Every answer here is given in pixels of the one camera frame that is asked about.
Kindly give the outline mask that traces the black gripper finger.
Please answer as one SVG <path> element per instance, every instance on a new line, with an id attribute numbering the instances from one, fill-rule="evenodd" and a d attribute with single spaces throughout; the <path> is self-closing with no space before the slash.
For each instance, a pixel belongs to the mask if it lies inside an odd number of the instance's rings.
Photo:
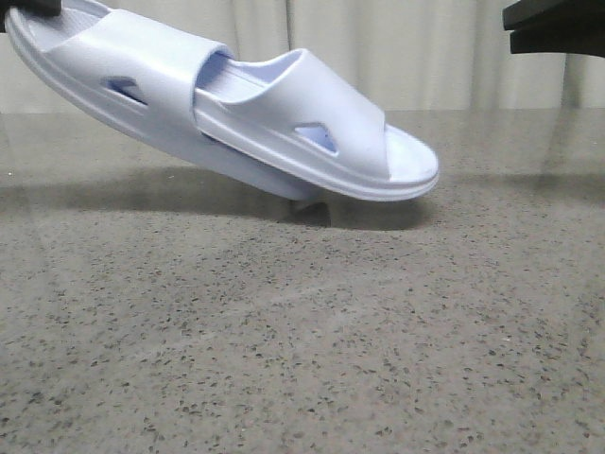
<path id="1" fill-rule="evenodd" d="M 510 34 L 510 52 L 603 54 L 604 29 L 533 29 Z"/>
<path id="2" fill-rule="evenodd" d="M 61 0 L 1 0 L 1 16 L 11 8 L 22 8 L 34 14 L 53 17 L 61 13 Z"/>
<path id="3" fill-rule="evenodd" d="M 507 31 L 534 27 L 574 24 L 580 20 L 596 19 L 604 13 L 600 0 L 522 0 L 502 11 L 503 27 Z"/>

